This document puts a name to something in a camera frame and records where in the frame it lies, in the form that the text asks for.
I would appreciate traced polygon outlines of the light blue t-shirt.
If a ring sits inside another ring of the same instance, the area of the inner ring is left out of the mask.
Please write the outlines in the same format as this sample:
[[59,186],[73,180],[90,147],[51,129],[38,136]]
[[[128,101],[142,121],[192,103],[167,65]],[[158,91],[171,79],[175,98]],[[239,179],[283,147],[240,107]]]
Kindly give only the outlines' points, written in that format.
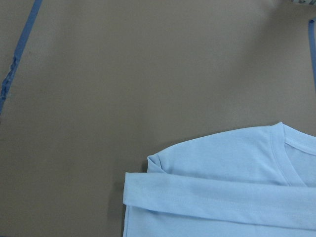
[[182,142],[125,175],[126,237],[313,237],[316,139],[282,122]]

